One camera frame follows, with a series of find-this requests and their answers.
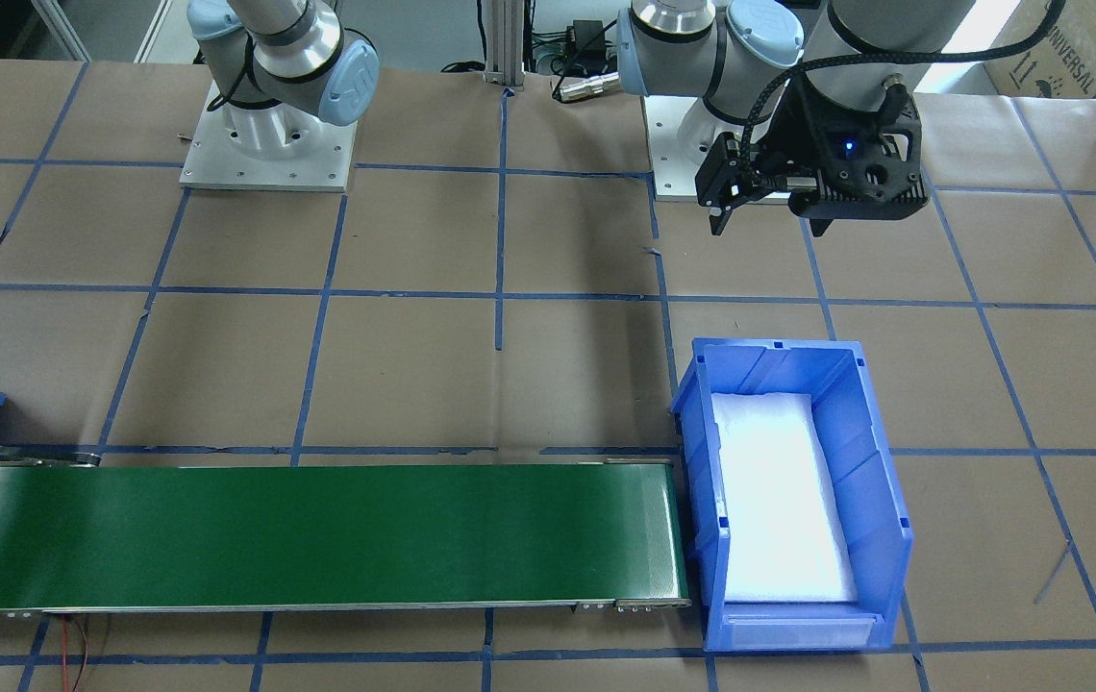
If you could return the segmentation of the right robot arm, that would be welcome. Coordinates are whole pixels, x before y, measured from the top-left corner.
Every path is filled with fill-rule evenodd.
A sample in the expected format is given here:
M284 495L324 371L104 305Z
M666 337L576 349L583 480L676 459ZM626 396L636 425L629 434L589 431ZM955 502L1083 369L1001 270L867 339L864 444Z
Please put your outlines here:
M372 39L328 1L191 1L187 25L217 88L210 112L288 105L351 126L380 82Z

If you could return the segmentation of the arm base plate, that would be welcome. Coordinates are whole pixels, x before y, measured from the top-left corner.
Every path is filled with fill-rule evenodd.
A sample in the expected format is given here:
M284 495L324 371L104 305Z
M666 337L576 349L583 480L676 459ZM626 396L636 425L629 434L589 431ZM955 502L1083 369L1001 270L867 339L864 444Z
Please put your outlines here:
M212 191L344 193L358 127L338 127L288 104L267 104L249 86L237 104L202 111L180 174Z
M716 118L701 98L646 97L643 106L657 198L696 203L696 175L708 149L720 133L740 136L742 127Z

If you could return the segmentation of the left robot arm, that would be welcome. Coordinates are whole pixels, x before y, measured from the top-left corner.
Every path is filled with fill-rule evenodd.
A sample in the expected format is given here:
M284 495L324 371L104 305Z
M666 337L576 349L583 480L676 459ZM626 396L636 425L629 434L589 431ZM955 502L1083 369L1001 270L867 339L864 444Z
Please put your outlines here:
M929 203L913 91L969 1L633 1L615 18L623 90L697 98L713 131L693 175L710 231L784 192L813 235Z

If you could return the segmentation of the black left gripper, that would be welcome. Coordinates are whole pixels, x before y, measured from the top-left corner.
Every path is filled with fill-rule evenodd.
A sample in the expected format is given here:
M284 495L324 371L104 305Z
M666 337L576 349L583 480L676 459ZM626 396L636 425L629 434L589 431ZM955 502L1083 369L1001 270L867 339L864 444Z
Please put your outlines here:
M760 174L720 132L694 175L696 201L720 236L734 209L788 193L788 206L821 239L835 220L899 222L929 203L921 172L922 123L907 87L892 73L869 111L835 104L804 76L783 91L760 138Z

